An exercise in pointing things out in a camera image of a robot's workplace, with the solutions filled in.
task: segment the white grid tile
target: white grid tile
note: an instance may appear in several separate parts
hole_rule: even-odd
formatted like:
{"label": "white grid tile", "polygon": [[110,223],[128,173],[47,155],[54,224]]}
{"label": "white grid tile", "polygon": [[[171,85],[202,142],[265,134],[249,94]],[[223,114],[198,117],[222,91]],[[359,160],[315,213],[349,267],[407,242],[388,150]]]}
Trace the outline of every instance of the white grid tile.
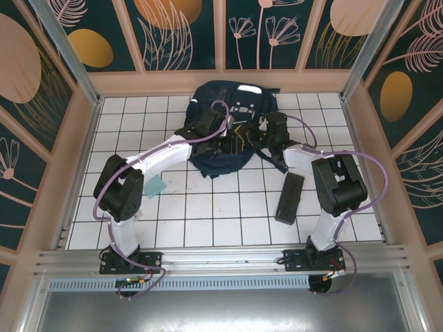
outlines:
{"label": "white grid tile", "polygon": [[[80,203],[78,205],[77,215],[75,216],[75,221],[94,221],[92,216],[92,209],[96,199],[93,197],[81,197]],[[103,211],[98,208],[97,214],[102,214]]]}
{"label": "white grid tile", "polygon": [[118,133],[97,133],[92,151],[115,151]]}
{"label": "white grid tile", "polygon": [[214,219],[214,246],[240,246],[240,219]]}
{"label": "white grid tile", "polygon": [[186,113],[168,113],[166,130],[177,130],[185,123]]}
{"label": "white grid tile", "polygon": [[287,225],[269,217],[272,244],[299,243],[297,223]]}
{"label": "white grid tile", "polygon": [[187,194],[205,194],[212,192],[213,192],[213,180],[209,176],[204,178],[201,175],[200,171],[188,172],[188,182],[186,185]]}
{"label": "white grid tile", "polygon": [[141,151],[149,150],[165,141],[164,131],[144,131],[141,136]]}
{"label": "white grid tile", "polygon": [[341,109],[340,100],[337,93],[319,93],[318,99],[324,109]]}
{"label": "white grid tile", "polygon": [[351,134],[347,127],[328,127],[332,145],[352,145]]}
{"label": "white grid tile", "polygon": [[381,241],[379,224],[373,214],[355,214],[351,217],[358,241]]}
{"label": "white grid tile", "polygon": [[262,168],[262,159],[254,154],[251,159],[243,166],[242,169]]}
{"label": "white grid tile", "polygon": [[121,114],[102,114],[98,123],[97,132],[119,131],[121,122]]}
{"label": "white grid tile", "polygon": [[212,194],[193,194],[186,196],[186,219],[207,219],[212,217]]}
{"label": "white grid tile", "polygon": [[187,220],[185,247],[211,247],[213,245],[213,220]]}
{"label": "white grid tile", "polygon": [[295,93],[277,94],[278,109],[299,109]]}
{"label": "white grid tile", "polygon": [[277,212],[278,201],[281,192],[266,192],[266,204],[268,205],[268,215],[274,217]]}
{"label": "white grid tile", "polygon": [[142,131],[145,114],[125,114],[120,131]]}
{"label": "white grid tile", "polygon": [[165,130],[167,113],[146,113],[143,130]]}
{"label": "white grid tile", "polygon": [[101,223],[102,227],[100,229],[100,236],[98,238],[97,249],[105,249],[111,243],[111,238],[109,237],[108,224]]}
{"label": "white grid tile", "polygon": [[241,216],[266,216],[267,214],[264,192],[240,192]]}
{"label": "white grid tile", "polygon": [[126,98],[124,113],[145,113],[147,97]]}
{"label": "white grid tile", "polygon": [[169,97],[168,112],[186,112],[189,100],[189,95],[174,95]]}
{"label": "white grid tile", "polygon": [[244,245],[271,244],[267,218],[243,218],[242,235]]}
{"label": "white grid tile", "polygon": [[102,114],[121,114],[125,107],[126,98],[106,98]]}
{"label": "white grid tile", "polygon": [[157,248],[183,247],[184,237],[185,221],[183,219],[162,220],[157,223]]}
{"label": "white grid tile", "polygon": [[342,109],[323,109],[323,115],[328,127],[346,126],[346,119]]}
{"label": "white grid tile", "polygon": [[[297,119],[302,120],[300,109],[283,109],[283,110],[280,110],[280,112],[282,112],[288,116],[294,116]],[[293,118],[288,118],[287,119],[287,126],[288,126],[288,128],[290,128],[290,127],[302,127],[303,125],[301,124],[300,121],[297,121]]]}
{"label": "white grid tile", "polygon": [[266,185],[267,192],[279,191],[283,189],[283,183],[286,178],[286,174],[283,174],[276,168],[263,169],[264,183]]}
{"label": "white grid tile", "polygon": [[114,154],[114,149],[109,152],[92,152],[89,159],[88,173],[100,173],[106,160]]}
{"label": "white grid tile", "polygon": [[168,111],[168,97],[148,97],[146,113],[166,113]]}
{"label": "white grid tile", "polygon": [[302,109],[302,120],[305,121],[310,127],[324,127],[325,119],[323,118],[323,112],[321,109]]}
{"label": "white grid tile", "polygon": [[[188,103],[188,96],[105,100],[70,229],[69,249],[104,248],[109,244],[107,224],[92,217],[93,189],[108,157],[117,151],[126,158],[161,144],[183,126]],[[318,149],[354,149],[336,94],[282,94],[278,95],[278,104],[284,113],[302,118],[313,127]],[[311,134],[296,120],[288,119],[288,128],[291,139],[312,143]],[[289,171],[305,177],[293,225],[273,217],[285,175],[254,155],[240,172],[214,179],[203,178],[189,162],[165,170],[161,176],[168,188],[152,199],[143,196],[136,236],[143,248],[305,242],[320,214],[314,177],[298,169]],[[339,239],[380,241],[373,210],[353,216]]]}
{"label": "white grid tile", "polygon": [[240,216],[238,194],[214,194],[213,203],[214,218],[231,218]]}
{"label": "white grid tile", "polygon": [[140,247],[142,249],[154,248],[157,223],[155,221],[137,221],[134,227]]}
{"label": "white grid tile", "polygon": [[320,102],[316,93],[297,93],[298,104],[301,109],[319,109]]}
{"label": "white grid tile", "polygon": [[186,172],[163,172],[161,179],[166,184],[162,194],[184,194],[186,192]]}
{"label": "white grid tile", "polygon": [[97,185],[98,178],[100,178],[99,173],[92,173],[86,175],[82,189],[82,196],[93,196],[93,191]]}
{"label": "white grid tile", "polygon": [[127,151],[140,147],[141,133],[141,131],[121,131],[118,136],[117,151]]}
{"label": "white grid tile", "polygon": [[96,249],[100,236],[101,222],[75,223],[73,225],[69,249]]}
{"label": "white grid tile", "polygon": [[263,192],[264,181],[261,169],[241,169],[238,171],[241,192]]}
{"label": "white grid tile", "polygon": [[154,196],[151,199],[146,195],[141,198],[141,217],[140,220],[157,220],[159,215],[159,199],[160,196]]}
{"label": "white grid tile", "polygon": [[214,192],[238,192],[238,174],[230,173],[213,179]]}
{"label": "white grid tile", "polygon": [[161,195],[159,219],[184,219],[185,195]]}

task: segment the small teal object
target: small teal object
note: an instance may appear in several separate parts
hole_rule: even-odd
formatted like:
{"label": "small teal object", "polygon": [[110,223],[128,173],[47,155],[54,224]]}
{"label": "small teal object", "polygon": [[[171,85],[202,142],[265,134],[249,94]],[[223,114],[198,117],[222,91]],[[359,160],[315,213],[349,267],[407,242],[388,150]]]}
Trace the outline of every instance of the small teal object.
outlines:
{"label": "small teal object", "polygon": [[143,187],[143,192],[149,199],[151,199],[155,195],[160,194],[164,189],[166,189],[166,184],[163,182],[159,175],[156,175],[145,183],[145,186]]}

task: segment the purple cable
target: purple cable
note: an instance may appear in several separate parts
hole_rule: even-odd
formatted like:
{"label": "purple cable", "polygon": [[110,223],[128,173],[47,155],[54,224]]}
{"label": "purple cable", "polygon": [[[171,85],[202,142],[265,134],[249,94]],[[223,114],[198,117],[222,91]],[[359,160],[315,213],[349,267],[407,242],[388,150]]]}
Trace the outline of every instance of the purple cable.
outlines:
{"label": "purple cable", "polygon": [[307,146],[310,147],[311,149],[316,149],[317,148],[317,137],[316,134],[314,134],[314,131],[311,129],[310,126],[307,125],[307,123],[305,121],[303,121],[302,119],[296,118],[295,116],[288,116],[286,115],[288,118],[297,120],[299,123],[301,123],[304,127],[307,128],[307,130],[309,130],[309,132],[312,135],[312,138],[314,139],[314,145],[310,145],[309,143],[307,143]]}
{"label": "purple cable", "polygon": [[164,277],[166,274],[166,270],[164,268],[159,268],[158,266],[147,266],[147,265],[143,265],[143,264],[139,264],[136,261],[132,261],[131,259],[127,258],[122,250],[117,246],[116,241],[115,241],[115,237],[114,234],[112,233],[112,226],[111,226],[111,218],[107,217],[107,216],[98,216],[97,215],[97,209],[98,206],[103,198],[103,196],[105,195],[105,192],[108,190],[109,186],[113,183],[113,181],[115,179],[118,178],[118,176],[120,174],[122,174],[124,171],[126,171],[127,169],[129,169],[130,167],[132,167],[133,165],[135,165],[136,163],[139,163],[143,160],[145,160],[147,157],[151,156],[152,154],[155,154],[156,152],[164,149],[165,147],[171,147],[173,145],[178,145],[178,144],[192,144],[192,143],[200,143],[200,142],[205,142],[207,140],[210,140],[216,136],[218,136],[219,134],[221,134],[228,126],[228,118],[229,118],[229,106],[223,101],[223,100],[215,100],[212,104],[211,104],[211,108],[214,107],[215,104],[222,104],[226,110],[226,117],[223,121],[223,123],[221,124],[221,127],[215,132],[210,134],[209,136],[203,137],[203,138],[198,138],[195,140],[176,140],[174,142],[165,142],[165,144],[160,145],[158,147],[153,148],[152,150],[149,150],[147,152],[145,152],[144,154],[142,154],[140,156],[140,158],[130,162],[129,164],[125,165],[124,167],[120,168],[116,173],[114,173],[113,176],[111,176],[111,178],[108,180],[108,182],[106,182],[105,186],[102,188],[102,190],[100,191],[99,195],[97,196],[96,202],[94,204],[94,207],[92,209],[92,215],[94,217],[95,220],[98,221],[106,221],[108,223],[108,232],[109,232],[109,238],[111,239],[111,245],[112,248],[128,263],[134,265],[134,266],[138,266],[139,268],[144,268],[145,270],[160,270],[162,271],[162,275],[155,281],[152,283],[151,286],[149,286],[148,288],[146,288],[145,290],[141,290],[139,292],[137,292],[137,294],[135,294],[132,297],[123,297],[120,293],[121,288],[118,289],[117,293],[118,296],[120,297],[120,299],[126,299],[128,301],[131,301],[131,299],[136,299],[137,297],[141,297],[144,294],[146,294],[147,292],[149,292],[151,289],[153,289]]}
{"label": "purple cable", "polygon": [[371,208],[372,206],[378,204],[382,200],[382,198],[386,195],[386,192],[388,191],[388,184],[389,184],[388,173],[387,173],[385,167],[376,158],[374,158],[373,156],[370,156],[369,154],[364,154],[363,152],[357,152],[357,151],[322,152],[322,151],[311,150],[308,148],[303,148],[303,150],[311,152],[311,153],[315,153],[315,154],[322,154],[323,156],[333,156],[336,154],[349,154],[349,155],[353,155],[353,156],[360,156],[360,157],[367,158],[367,159],[373,161],[374,163],[376,163],[378,167],[380,167],[381,171],[383,172],[383,176],[385,178],[384,187],[383,187],[383,190],[381,191],[380,195],[375,200],[370,202],[369,204],[359,207],[357,210],[349,211],[347,214],[345,214],[343,216],[343,219],[341,219],[340,223],[338,224],[337,229],[334,233],[335,243],[339,246],[340,249],[345,251],[349,255],[349,257],[351,258],[352,263],[354,264],[354,273],[352,274],[351,282],[347,285],[347,287],[345,289],[339,290],[339,291],[336,291],[333,293],[319,293],[319,294],[322,296],[341,295],[343,293],[346,293],[348,290],[350,290],[351,287],[354,285],[354,282],[355,282],[355,279],[357,276],[357,263],[356,263],[354,255],[345,246],[341,245],[338,242],[338,235],[340,234],[340,230],[343,227],[343,224],[345,223],[347,218],[351,217],[353,214],[356,214],[357,212]]}

